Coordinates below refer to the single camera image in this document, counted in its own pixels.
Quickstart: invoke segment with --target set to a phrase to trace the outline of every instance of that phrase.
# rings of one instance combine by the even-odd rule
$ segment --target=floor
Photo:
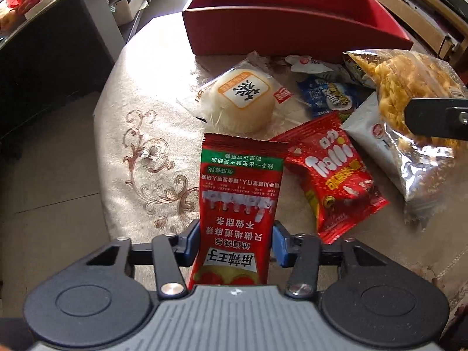
[[[188,0],[152,0],[139,28]],[[0,158],[1,305],[21,316],[28,290],[109,241],[93,136],[93,93],[43,115]]]

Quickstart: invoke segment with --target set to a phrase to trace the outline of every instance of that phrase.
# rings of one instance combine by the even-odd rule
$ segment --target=white snack packet
[[[398,169],[389,148],[391,141],[384,125],[378,112],[377,93],[373,92],[341,125],[341,129],[363,147],[402,192]]]
[[[292,72],[315,75],[332,82],[355,83],[341,64],[318,61],[310,56],[289,55],[285,61],[291,64]]]

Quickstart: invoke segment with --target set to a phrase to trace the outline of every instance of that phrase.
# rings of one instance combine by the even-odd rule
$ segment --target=fried snack
[[[466,99],[468,89],[448,63],[431,56],[404,50],[360,50],[345,55],[376,85],[378,111],[406,201],[405,219],[426,227],[450,195],[459,164],[455,161],[462,159],[466,142],[416,136],[405,124],[404,110],[411,99]]]
[[[411,51],[394,50],[395,56],[379,64],[361,55],[349,56],[379,86],[380,114],[393,129],[418,145],[434,145],[453,148],[460,141],[437,137],[423,137],[412,134],[404,122],[404,109],[412,98],[437,98],[463,96],[462,87],[456,83],[449,72],[443,70],[435,58]],[[408,144],[399,141],[404,150]]]

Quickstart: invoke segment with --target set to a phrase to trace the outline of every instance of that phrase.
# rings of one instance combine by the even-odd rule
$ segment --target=red cardboard tray
[[[405,49],[412,41],[377,0],[192,0],[182,12],[196,55],[310,55]]]

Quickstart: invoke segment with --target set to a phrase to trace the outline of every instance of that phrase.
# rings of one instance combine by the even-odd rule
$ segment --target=red snack packet
[[[193,285],[265,284],[288,145],[207,133],[200,168],[201,240]]]
[[[288,142],[285,165],[300,176],[327,244],[388,203],[340,125],[332,112],[272,139]]]

